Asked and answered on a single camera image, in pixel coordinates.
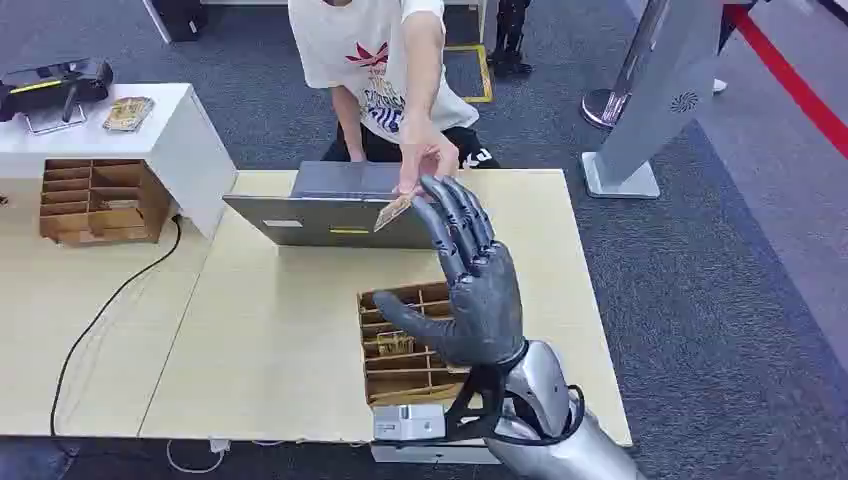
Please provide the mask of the person's left hand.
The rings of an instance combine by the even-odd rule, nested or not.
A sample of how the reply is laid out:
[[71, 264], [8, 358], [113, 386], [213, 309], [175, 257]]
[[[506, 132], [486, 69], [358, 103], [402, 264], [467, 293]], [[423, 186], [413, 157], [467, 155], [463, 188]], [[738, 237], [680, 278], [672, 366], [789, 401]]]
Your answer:
[[407, 195], [420, 191], [423, 175], [454, 176], [460, 167], [458, 148], [429, 120], [406, 120], [400, 128], [402, 155], [396, 191]]

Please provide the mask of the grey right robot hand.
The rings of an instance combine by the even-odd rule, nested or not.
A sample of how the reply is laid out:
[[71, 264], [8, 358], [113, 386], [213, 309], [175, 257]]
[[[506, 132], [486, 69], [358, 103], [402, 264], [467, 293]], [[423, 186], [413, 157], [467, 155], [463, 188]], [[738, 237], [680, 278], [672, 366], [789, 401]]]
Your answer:
[[393, 293], [373, 301], [383, 318], [455, 366], [505, 364], [523, 350], [520, 289], [508, 247], [495, 238], [478, 197], [450, 176], [424, 175], [431, 198], [411, 200], [427, 227], [445, 275], [452, 318], [435, 320]]

